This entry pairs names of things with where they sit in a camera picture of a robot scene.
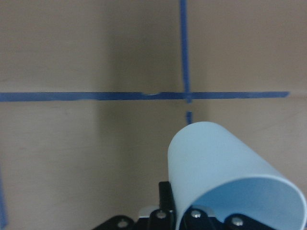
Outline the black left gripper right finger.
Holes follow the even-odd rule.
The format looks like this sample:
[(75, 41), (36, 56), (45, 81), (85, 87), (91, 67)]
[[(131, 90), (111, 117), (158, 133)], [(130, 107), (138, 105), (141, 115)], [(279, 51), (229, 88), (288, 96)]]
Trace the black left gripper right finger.
[(270, 230), (267, 226), (243, 214), (231, 214), (219, 221), (207, 207), (190, 207), (182, 217), (183, 230)]

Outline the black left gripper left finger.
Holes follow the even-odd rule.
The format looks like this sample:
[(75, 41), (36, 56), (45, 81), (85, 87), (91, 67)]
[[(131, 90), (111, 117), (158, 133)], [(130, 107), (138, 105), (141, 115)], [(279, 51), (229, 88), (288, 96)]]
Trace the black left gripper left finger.
[(137, 221), (125, 215), (109, 218), (95, 230), (174, 230), (176, 228), (176, 208), (170, 182), (159, 183), (159, 206), (141, 211)]

